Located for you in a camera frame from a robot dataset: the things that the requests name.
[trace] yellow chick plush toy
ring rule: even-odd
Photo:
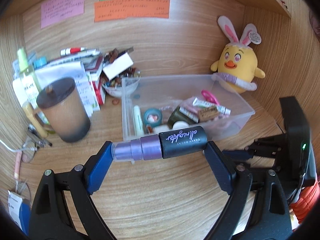
[[[239,41],[231,21],[221,16],[218,25],[230,42],[225,46],[221,57],[211,65],[212,71],[229,83],[238,93],[246,90],[254,91],[257,84],[252,82],[254,77],[265,78],[266,74],[258,68],[257,56],[248,45],[261,43],[261,37],[253,24],[248,24],[243,31]]]

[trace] blue gripper pad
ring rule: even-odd
[[[234,180],[236,178],[236,171],[231,160],[222,154],[213,141],[207,143],[207,147],[204,150],[204,156],[207,159],[221,190],[226,191],[228,195],[231,195],[233,192]]]
[[[87,192],[90,195],[99,190],[113,161],[111,145],[112,142],[106,141],[99,152],[96,155],[92,155],[84,165],[84,178]]]

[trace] metal screw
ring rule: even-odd
[[[240,165],[237,166],[237,170],[238,170],[238,171],[244,171],[244,170],[245,170],[245,167],[240,164]]]
[[[82,168],[83,168],[83,165],[78,164],[78,165],[75,166],[75,171],[81,171]]]
[[[51,174],[51,170],[46,170],[46,171],[44,172],[44,174],[45,174],[46,176],[49,176],[49,175]]]
[[[268,170],[270,176],[275,176],[276,172],[274,170]]]

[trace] cup lid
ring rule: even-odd
[[[62,78],[47,85],[37,97],[37,105],[40,109],[55,106],[66,99],[75,89],[73,78]]]

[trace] pink bunny ear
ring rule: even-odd
[[[233,27],[232,22],[225,16],[220,16],[218,19],[218,24],[223,31],[223,33],[228,37],[231,42],[239,42],[236,31]]]
[[[257,32],[257,27],[252,24],[249,23],[243,30],[241,39],[240,39],[240,43],[242,43],[245,46],[248,46],[251,43],[251,40],[249,39],[249,32]]]

